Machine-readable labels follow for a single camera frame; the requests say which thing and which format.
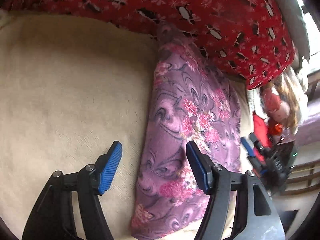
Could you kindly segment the beige fleece blanket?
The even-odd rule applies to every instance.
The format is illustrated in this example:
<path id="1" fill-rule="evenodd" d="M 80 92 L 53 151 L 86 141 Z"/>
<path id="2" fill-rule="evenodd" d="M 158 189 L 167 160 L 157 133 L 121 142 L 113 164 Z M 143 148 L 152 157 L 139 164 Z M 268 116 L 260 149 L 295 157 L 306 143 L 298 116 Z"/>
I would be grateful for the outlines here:
<path id="1" fill-rule="evenodd" d="M 115 239 L 130 239 L 156 63 L 155 41 L 110 23 L 1 14 L 1 218 L 15 236 L 54 171 L 78 171 L 119 140 L 100 201 Z"/>

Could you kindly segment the red patterned pillow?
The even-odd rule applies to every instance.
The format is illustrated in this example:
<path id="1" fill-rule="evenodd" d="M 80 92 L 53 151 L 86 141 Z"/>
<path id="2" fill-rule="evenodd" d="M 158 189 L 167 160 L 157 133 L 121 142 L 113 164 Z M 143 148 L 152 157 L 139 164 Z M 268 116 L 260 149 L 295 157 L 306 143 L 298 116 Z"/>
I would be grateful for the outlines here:
<path id="1" fill-rule="evenodd" d="M 172 23 L 222 71 L 243 77 L 249 89 L 280 75 L 295 57 L 274 0 L 1 0 L 1 8 L 96 18 L 149 35 Z"/>

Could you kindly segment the grey pillow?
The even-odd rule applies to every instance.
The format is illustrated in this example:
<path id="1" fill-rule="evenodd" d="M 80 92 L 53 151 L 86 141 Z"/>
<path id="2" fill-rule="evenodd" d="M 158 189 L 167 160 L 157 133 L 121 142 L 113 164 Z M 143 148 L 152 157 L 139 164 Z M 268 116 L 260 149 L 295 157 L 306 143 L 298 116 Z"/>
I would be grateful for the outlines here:
<path id="1" fill-rule="evenodd" d="M 302 9 L 297 0 L 275 0 L 300 55 L 310 61 L 310 44 Z"/>

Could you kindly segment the purple floral garment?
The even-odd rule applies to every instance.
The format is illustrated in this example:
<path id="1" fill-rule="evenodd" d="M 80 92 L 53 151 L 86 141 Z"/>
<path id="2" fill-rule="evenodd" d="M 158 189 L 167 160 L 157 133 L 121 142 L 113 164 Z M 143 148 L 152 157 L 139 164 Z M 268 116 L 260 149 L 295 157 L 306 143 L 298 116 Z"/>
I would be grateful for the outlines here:
<path id="1" fill-rule="evenodd" d="M 159 61 L 136 182 L 131 233 L 158 239 L 200 220 L 208 196 L 198 187 L 185 148 L 229 171 L 240 170 L 240 102 L 224 74 L 173 24 L 157 31 Z"/>

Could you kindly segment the red cushion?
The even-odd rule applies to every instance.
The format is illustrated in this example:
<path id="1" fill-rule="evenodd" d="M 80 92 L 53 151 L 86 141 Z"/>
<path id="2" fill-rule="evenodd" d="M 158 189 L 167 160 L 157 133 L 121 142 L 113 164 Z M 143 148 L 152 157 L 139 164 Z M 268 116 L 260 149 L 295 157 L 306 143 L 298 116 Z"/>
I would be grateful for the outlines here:
<path id="1" fill-rule="evenodd" d="M 254 134 L 260 140 L 264 147 L 271 147 L 272 144 L 267 136 L 267 125 L 264 122 L 264 119 L 257 116 L 255 112 L 253 112 L 253 125 L 254 125 Z"/>

